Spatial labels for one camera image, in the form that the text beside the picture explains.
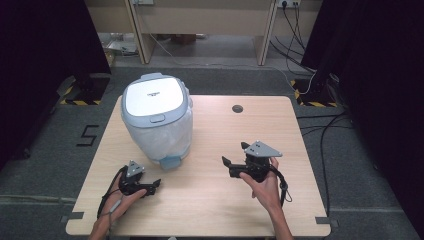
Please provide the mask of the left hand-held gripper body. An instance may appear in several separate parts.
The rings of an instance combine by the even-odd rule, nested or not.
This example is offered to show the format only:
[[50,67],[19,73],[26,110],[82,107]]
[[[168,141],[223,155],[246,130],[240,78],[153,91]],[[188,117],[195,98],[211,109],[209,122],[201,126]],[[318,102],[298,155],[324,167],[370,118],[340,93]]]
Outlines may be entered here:
[[119,190],[126,196],[135,192],[146,189],[146,186],[140,183],[140,179],[144,174],[144,167],[133,160],[120,169],[121,176],[119,178]]

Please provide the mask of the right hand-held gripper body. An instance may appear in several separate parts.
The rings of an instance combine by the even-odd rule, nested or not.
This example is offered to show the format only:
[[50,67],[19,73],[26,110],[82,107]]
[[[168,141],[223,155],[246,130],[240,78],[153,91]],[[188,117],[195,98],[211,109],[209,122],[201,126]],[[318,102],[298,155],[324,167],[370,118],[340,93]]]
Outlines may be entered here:
[[277,176],[281,173],[275,168],[270,161],[271,157],[281,157],[282,153],[269,145],[255,141],[250,147],[244,150],[246,154],[245,163],[248,168],[247,174],[257,182],[265,180],[266,175],[272,171]]

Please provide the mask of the white trash can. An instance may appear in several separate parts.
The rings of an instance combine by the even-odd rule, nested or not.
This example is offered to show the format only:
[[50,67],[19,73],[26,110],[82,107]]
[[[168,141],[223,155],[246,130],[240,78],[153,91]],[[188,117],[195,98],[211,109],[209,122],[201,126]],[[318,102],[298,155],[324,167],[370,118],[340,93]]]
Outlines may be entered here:
[[[193,107],[189,89],[179,78],[150,73],[125,88],[121,98],[121,117],[124,114],[135,126],[154,127],[178,120],[188,107]],[[179,167],[184,158],[166,157],[158,162],[148,159],[162,169],[170,170]]]

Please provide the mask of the person's left hand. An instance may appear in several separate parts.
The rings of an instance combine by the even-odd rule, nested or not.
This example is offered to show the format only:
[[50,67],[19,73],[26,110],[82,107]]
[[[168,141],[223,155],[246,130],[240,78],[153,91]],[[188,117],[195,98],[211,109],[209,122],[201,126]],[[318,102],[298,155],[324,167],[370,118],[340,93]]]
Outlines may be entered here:
[[115,222],[145,193],[146,191],[142,189],[132,195],[126,196],[119,189],[113,190],[107,195],[99,218],[107,218],[110,223]]

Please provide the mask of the person's right hand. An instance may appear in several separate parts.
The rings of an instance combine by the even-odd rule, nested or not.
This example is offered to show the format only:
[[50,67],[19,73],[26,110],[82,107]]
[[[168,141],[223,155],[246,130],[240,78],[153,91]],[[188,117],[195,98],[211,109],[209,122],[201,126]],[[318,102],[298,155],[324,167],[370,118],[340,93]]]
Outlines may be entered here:
[[257,198],[260,204],[270,215],[282,215],[277,176],[270,171],[261,183],[254,180],[247,173],[240,173],[241,179],[252,189],[252,197]]

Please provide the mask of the clear plastic bin liner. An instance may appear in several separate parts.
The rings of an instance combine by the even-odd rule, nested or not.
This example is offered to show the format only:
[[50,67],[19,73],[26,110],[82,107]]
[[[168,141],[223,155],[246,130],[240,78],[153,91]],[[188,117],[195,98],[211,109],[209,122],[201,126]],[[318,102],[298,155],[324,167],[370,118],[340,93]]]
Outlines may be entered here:
[[124,114],[122,120],[135,144],[150,160],[158,162],[166,157],[184,158],[187,155],[193,130],[193,113],[190,107],[181,118],[165,125],[135,126]]

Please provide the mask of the stand base with hazard tape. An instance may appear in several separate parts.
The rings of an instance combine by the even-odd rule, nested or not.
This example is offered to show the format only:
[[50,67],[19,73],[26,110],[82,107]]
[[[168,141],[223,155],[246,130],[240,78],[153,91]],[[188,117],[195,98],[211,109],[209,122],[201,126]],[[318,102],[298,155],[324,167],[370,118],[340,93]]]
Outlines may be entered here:
[[86,84],[80,84],[74,77],[66,79],[58,89],[61,105],[99,105],[109,84],[109,77],[91,77]]
[[312,77],[293,79],[290,85],[300,106],[336,107],[337,103],[327,82],[314,83]]

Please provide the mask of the beige wooden desk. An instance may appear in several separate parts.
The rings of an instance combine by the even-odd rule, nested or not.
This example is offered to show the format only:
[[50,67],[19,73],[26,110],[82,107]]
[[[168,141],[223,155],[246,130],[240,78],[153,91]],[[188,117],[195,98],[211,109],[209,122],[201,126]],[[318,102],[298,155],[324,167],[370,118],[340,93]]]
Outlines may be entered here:
[[288,36],[295,25],[311,35],[323,0],[301,0],[294,9],[277,0],[83,0],[99,32],[133,33],[143,64],[150,62],[155,34],[240,35],[253,38],[257,64],[266,61],[273,36]]

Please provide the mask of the clutter of boxes under desk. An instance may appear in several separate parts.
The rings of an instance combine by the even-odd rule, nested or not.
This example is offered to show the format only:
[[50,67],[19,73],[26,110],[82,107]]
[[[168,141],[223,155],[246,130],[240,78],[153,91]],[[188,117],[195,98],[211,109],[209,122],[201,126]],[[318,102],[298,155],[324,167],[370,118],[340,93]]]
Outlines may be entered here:
[[116,57],[138,56],[138,47],[133,33],[98,33],[106,61],[112,66]]

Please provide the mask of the black curtain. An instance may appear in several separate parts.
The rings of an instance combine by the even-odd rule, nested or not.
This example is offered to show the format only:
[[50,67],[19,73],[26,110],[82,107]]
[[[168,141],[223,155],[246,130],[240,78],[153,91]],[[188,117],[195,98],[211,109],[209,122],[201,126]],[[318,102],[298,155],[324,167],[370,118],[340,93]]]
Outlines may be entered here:
[[84,0],[0,0],[0,170],[32,142],[63,80],[109,71]]
[[424,240],[424,0],[322,0],[303,64],[328,66]]

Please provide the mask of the grey table bracket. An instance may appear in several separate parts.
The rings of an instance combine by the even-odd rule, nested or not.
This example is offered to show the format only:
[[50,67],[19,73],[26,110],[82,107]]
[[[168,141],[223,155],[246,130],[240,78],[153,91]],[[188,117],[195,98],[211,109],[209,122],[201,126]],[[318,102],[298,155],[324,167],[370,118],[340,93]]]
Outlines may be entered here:
[[331,219],[329,217],[316,217],[315,221],[317,224],[328,224],[332,228],[338,228],[339,222],[336,219]]
[[60,218],[60,223],[67,223],[69,220],[83,219],[84,212],[71,212],[68,215],[64,215]]

